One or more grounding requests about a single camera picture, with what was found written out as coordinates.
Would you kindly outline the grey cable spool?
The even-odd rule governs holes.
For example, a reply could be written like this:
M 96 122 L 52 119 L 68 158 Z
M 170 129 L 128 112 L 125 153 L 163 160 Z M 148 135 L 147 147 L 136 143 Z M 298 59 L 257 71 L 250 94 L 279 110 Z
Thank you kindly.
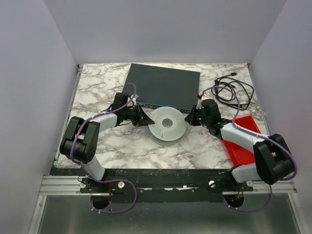
M 150 114 L 154 124 L 149 124 L 149 136 L 153 142 L 162 146 L 178 143 L 187 131 L 184 115 L 172 107 L 160 107 Z

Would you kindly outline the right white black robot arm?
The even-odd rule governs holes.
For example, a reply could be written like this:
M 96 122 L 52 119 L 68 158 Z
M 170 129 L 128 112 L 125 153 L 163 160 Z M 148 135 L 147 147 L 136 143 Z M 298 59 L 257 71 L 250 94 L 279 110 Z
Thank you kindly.
M 256 133 L 222 118 L 213 99 L 201 101 L 199 107 L 193 106 L 185 121 L 191 126 L 202 126 L 218 139 L 232 142 L 254 155 L 254 163 L 231 169 L 237 183 L 263 181 L 273 185 L 297 173 L 293 156 L 281 135 Z

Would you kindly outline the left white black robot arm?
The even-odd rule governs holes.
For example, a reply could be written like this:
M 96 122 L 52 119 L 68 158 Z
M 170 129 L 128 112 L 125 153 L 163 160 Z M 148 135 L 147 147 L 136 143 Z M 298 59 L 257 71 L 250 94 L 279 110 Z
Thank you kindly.
M 141 127 L 154 124 L 134 97 L 116 93 L 114 102 L 103 113 L 88 119 L 72 117 L 60 143 L 59 152 L 81 166 L 94 180 L 102 180 L 105 168 L 95 156 L 99 133 L 120 126 L 124 121 Z

